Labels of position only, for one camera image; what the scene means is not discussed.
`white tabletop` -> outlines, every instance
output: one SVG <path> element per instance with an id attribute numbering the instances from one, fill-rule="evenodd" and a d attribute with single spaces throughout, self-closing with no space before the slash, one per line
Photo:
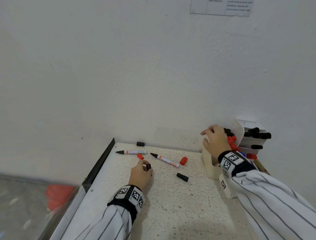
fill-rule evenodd
<path id="1" fill-rule="evenodd" d="M 208 179 L 201 153 L 116 143 L 79 206 L 62 240 L 73 240 L 106 208 L 108 199 L 128 183 L 131 168 L 139 159 L 119 150 L 146 150 L 143 155 L 154 170 L 144 191 L 145 204 L 135 220 L 131 239 L 240 239 L 255 238 L 237 199 L 227 199 L 220 182 Z M 157 153 L 185 166 L 176 168 L 152 155 Z M 188 182 L 176 177 L 181 173 Z"/>

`marker pen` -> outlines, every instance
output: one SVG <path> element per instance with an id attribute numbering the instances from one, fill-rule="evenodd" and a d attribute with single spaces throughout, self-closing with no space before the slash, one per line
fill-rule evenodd
<path id="1" fill-rule="evenodd" d="M 117 151 L 116 153 L 119 153 L 119 154 L 137 154 L 137 153 L 140 153 L 140 154 L 147 154 L 147 151 Z"/>
<path id="2" fill-rule="evenodd" d="M 151 155 L 153 155 L 155 158 L 163 161 L 163 162 L 166 162 L 166 163 L 169 163 L 170 165 L 172 166 L 175 166 L 175 167 L 179 167 L 180 165 L 176 162 L 173 162 L 173 161 L 170 161 L 169 159 L 166 159 L 164 157 L 161 157 L 161 156 L 158 156 L 158 154 L 155 154 L 155 153 L 150 153 Z"/>

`person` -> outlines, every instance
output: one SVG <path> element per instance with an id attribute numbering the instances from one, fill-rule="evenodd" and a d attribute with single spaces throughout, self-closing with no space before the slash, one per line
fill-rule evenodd
<path id="1" fill-rule="evenodd" d="M 268 174 L 260 172 L 241 154 L 231 152 L 224 129 L 212 125 L 201 132 L 203 145 L 226 166 L 244 212 L 258 239 L 315 239 L 316 211 L 298 193 Z M 153 170 L 140 160 L 131 169 L 128 185 L 120 188 L 100 213 L 75 240 L 127 240 L 132 224 L 144 203 L 142 191 Z"/>

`sleeve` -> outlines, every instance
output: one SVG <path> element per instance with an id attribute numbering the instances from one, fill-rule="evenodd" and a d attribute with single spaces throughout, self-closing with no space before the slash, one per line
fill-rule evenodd
<path id="1" fill-rule="evenodd" d="M 257 170 L 239 172 L 231 183 L 259 239 L 315 239 L 315 209 L 285 184 Z"/>
<path id="2" fill-rule="evenodd" d="M 75 240 L 128 240 L 131 229 L 129 211 L 121 206 L 110 205 Z"/>

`textured wall paint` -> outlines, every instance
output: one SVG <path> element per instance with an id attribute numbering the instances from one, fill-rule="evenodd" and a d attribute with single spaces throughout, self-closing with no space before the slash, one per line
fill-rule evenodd
<path id="1" fill-rule="evenodd" d="M 269 172 L 316 205 L 316 1 L 190 3 L 1 0 L 0 171 L 80 183 L 112 137 L 199 150 L 246 117 L 272 132 Z"/>

